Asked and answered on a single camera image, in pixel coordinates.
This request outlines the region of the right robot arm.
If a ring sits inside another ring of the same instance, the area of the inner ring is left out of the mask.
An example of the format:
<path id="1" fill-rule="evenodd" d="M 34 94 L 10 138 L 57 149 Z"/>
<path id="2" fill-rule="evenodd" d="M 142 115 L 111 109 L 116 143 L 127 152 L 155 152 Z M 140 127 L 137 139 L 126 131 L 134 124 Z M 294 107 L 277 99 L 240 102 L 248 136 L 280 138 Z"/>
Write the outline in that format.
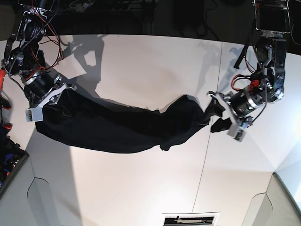
<path id="1" fill-rule="evenodd" d="M 61 40 L 54 30 L 51 21 L 56 14 L 47 16 L 47 13 L 55 6 L 58 10 L 58 0 L 20 0 L 18 2 L 24 7 L 15 22 L 11 36 L 8 38 L 4 56 L 1 61 L 0 81 L 5 76 L 12 81 L 18 76 L 21 83 L 17 85 L 24 93 L 30 103 L 30 108 L 54 108 L 58 107 L 59 99 L 66 89 L 75 89 L 75 86 L 62 82 L 61 75 L 56 77 L 49 73 L 59 61 L 64 59 Z M 58 48 L 55 61 L 47 65 L 44 53 L 40 50 L 42 38 L 47 31 L 51 31 L 54 43 Z"/>

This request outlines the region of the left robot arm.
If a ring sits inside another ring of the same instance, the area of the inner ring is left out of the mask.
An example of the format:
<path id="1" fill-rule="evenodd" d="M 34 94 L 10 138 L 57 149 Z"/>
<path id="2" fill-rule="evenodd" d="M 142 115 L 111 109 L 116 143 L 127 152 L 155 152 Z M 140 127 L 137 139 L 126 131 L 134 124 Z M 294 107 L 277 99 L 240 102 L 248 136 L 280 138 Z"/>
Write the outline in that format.
<path id="1" fill-rule="evenodd" d="M 249 39 L 234 67 L 246 60 L 249 47 L 257 59 L 256 69 L 250 75 L 237 74 L 230 85 L 228 94 L 208 92 L 212 98 L 206 108 L 206 115 L 218 116 L 211 126 L 211 132 L 227 131 L 230 136 L 240 139 L 245 129 L 257 120 L 251 113 L 265 110 L 268 103 L 281 100 L 284 95 L 286 39 L 290 34 L 289 1 L 255 0 L 254 17 L 250 26 Z"/>

